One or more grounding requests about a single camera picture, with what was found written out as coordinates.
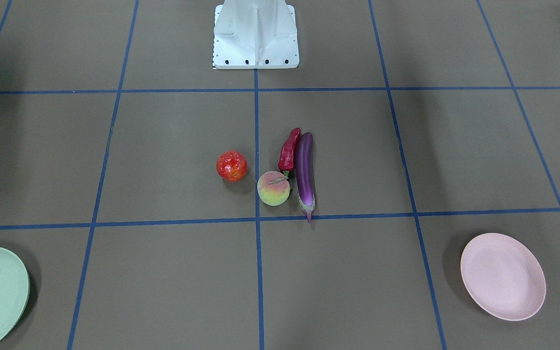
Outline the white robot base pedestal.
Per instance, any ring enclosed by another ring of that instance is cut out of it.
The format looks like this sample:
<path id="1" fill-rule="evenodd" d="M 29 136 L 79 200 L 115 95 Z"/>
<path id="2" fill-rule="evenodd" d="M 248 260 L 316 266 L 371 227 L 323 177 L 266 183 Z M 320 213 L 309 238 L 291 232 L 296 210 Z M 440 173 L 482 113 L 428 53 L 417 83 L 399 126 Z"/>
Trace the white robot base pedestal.
<path id="1" fill-rule="evenodd" d="M 284 0 L 225 0 L 214 16 L 213 69 L 299 66 L 296 12 Z"/>

